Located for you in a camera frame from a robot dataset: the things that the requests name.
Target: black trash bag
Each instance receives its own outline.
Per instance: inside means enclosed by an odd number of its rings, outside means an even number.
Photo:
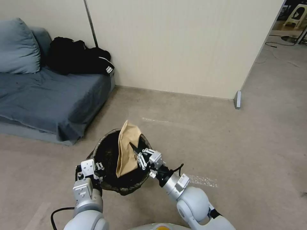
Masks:
[[[94,158],[95,163],[102,163],[104,171],[99,175],[103,177],[103,181],[100,183],[102,189],[116,191],[125,196],[140,188],[148,178],[150,171],[143,171],[138,165],[137,169],[117,178],[116,167],[119,155],[118,136],[120,131],[120,129],[114,129],[101,138],[87,159]],[[151,145],[143,134],[140,135],[138,144],[143,149],[151,149]]]

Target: beige carpet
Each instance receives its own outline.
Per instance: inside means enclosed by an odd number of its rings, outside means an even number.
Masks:
[[[74,205],[75,165],[126,119],[140,127],[168,166],[184,163],[194,186],[238,230],[306,229],[306,51],[262,51],[241,110],[231,100],[116,88],[72,147],[0,134],[0,229],[51,229],[51,212]],[[103,198],[111,229],[184,224],[153,179],[131,195],[104,192]],[[56,214],[58,229],[71,216],[72,211]]]

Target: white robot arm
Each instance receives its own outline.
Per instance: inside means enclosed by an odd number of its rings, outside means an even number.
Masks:
[[[165,166],[160,152],[152,149],[140,150],[132,144],[131,146],[138,156],[140,167],[143,170],[150,170],[149,175],[159,180],[159,185],[177,202],[180,216],[192,230],[235,230],[232,224],[211,205],[202,189],[187,186],[189,177],[185,174],[180,176],[183,165],[176,169],[179,170],[179,176],[177,176],[174,174],[176,170],[170,170]],[[99,180],[102,178],[95,175],[94,160],[83,161],[81,169],[83,178],[77,180],[73,188],[76,199],[74,218],[66,224],[64,230],[109,230],[109,224],[102,215],[102,191],[99,187]],[[209,218],[209,222],[200,225],[199,222],[206,217]]]
[[[162,155],[152,149],[137,149],[132,145],[135,153],[138,154],[138,162],[146,162],[150,168],[150,176],[159,180],[159,185],[164,188],[167,194],[177,201],[177,209],[180,216],[188,223],[192,230],[235,230],[232,224],[223,217],[209,202],[206,193],[196,187],[188,186],[190,178],[185,174],[180,176],[183,164],[177,168],[179,176],[174,174],[176,170],[169,170],[162,160]],[[209,222],[200,225],[206,217]]]

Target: wall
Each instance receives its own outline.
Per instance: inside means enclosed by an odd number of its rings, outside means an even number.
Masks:
[[[88,0],[118,85],[223,98],[241,89],[282,3]],[[1,3],[0,18],[14,16],[94,45],[82,0]]]

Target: brown paper bag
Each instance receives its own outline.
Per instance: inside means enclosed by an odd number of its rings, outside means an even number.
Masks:
[[[138,139],[140,135],[140,129],[131,124],[128,120],[122,126],[118,137],[119,155],[116,168],[117,178],[138,167],[137,158],[129,142],[135,146],[138,146]]]

